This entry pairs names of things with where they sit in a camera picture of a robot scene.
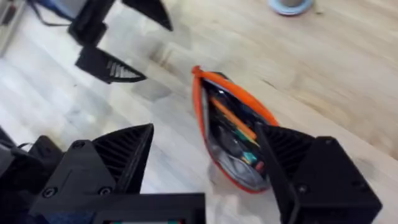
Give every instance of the orange pencil case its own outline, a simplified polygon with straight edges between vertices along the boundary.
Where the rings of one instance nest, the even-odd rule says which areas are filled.
[[[278,126],[258,100],[218,72],[193,67],[193,105],[203,140],[215,165],[240,189],[259,193],[267,172],[254,124]]]

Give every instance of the ridged surface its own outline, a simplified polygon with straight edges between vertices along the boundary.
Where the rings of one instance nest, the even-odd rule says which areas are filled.
[[[305,157],[314,137],[280,127],[265,128],[265,133],[280,165],[286,175],[291,178]]]
[[[127,128],[93,141],[99,156],[116,182],[126,168],[129,158],[135,153],[142,131],[142,128]]]

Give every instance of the roll of tape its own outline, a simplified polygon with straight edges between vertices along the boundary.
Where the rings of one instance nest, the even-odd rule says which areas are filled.
[[[295,16],[305,12],[312,6],[313,0],[303,0],[301,4],[294,7],[285,6],[280,0],[268,0],[269,6],[277,13],[285,16]]]

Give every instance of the wooden table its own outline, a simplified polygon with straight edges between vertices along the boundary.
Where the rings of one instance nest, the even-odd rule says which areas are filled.
[[[208,223],[278,223],[272,191],[249,195],[219,174],[193,117],[190,69],[227,74],[280,124],[334,136],[381,198],[375,223],[398,220],[398,3],[322,1],[324,15],[273,13],[265,1],[166,0],[174,32],[120,4],[101,47],[150,79],[105,85],[74,67],[65,28],[28,10],[0,61],[0,124],[17,142],[46,134],[66,149],[152,122],[142,192],[206,192]],[[59,22],[44,12],[49,21]]]

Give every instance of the bolt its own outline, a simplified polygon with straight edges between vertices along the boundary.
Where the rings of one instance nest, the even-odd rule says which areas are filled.
[[[99,191],[98,194],[99,195],[108,195],[112,192],[112,188],[111,187],[102,187]]]
[[[58,192],[56,187],[49,187],[43,191],[42,196],[45,198],[53,197]]]

